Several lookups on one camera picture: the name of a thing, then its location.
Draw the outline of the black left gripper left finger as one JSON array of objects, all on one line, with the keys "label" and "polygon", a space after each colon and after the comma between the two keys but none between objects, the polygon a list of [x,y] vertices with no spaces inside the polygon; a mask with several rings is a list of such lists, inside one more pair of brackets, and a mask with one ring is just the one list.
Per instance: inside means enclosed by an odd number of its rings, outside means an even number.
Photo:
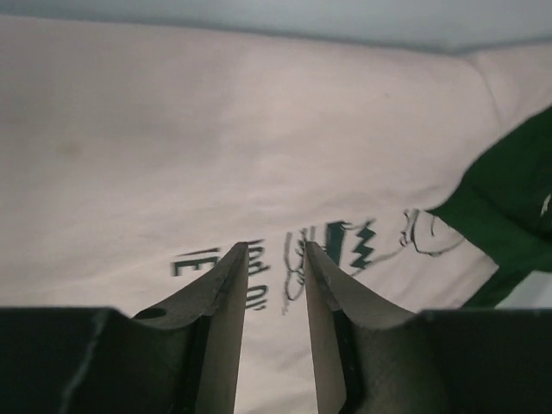
[{"label": "black left gripper left finger", "polygon": [[4,307],[4,413],[230,413],[248,246],[127,317],[110,307]]}]

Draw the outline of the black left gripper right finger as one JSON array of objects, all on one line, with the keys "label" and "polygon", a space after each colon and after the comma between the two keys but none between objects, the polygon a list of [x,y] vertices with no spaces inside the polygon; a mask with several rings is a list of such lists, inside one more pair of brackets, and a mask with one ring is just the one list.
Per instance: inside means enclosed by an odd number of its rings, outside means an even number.
[{"label": "black left gripper right finger", "polygon": [[304,275],[320,412],[550,412],[550,310],[412,313],[314,242]]}]

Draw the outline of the cream and green t-shirt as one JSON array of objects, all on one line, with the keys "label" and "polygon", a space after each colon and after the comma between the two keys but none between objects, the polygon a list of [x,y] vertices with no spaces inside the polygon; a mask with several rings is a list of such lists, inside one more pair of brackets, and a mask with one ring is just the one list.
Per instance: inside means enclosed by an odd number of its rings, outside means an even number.
[{"label": "cream and green t-shirt", "polygon": [[249,245],[236,409],[314,413],[304,243],[409,311],[551,269],[551,46],[1,20],[1,302],[135,313]]}]

